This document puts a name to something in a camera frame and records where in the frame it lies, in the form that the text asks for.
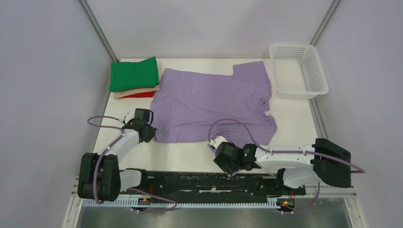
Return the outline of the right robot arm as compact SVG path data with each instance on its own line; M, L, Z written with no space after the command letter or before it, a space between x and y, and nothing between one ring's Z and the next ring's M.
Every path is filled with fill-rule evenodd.
M214 162L233 177L239 171L278 168L274 186L286 194L307 184L323 182L337 188L351 187L351 153L335 143L317 138L296 148L270 148L253 143L242 148L219 136L208 143Z

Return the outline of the purple t-shirt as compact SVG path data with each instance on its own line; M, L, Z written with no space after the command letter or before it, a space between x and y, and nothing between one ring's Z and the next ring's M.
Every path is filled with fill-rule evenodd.
M238 147L268 145L277 131L271 82L262 61L233 66L233 75L166 68L151 103L155 140L198 143L223 136Z

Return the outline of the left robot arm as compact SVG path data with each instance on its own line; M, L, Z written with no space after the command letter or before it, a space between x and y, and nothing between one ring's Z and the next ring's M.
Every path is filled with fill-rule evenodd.
M77 194L82 199L94 200L97 204L115 201L119 194L130 188L137 193L149 189L149 180L138 169L119 167L121 160L137 145L149 143L156 135L152 127L154 113L149 109L137 108L124 118L113 120L119 126L98 125L98 128L118 130L118 135L107 146L97 152L87 152L81 158Z

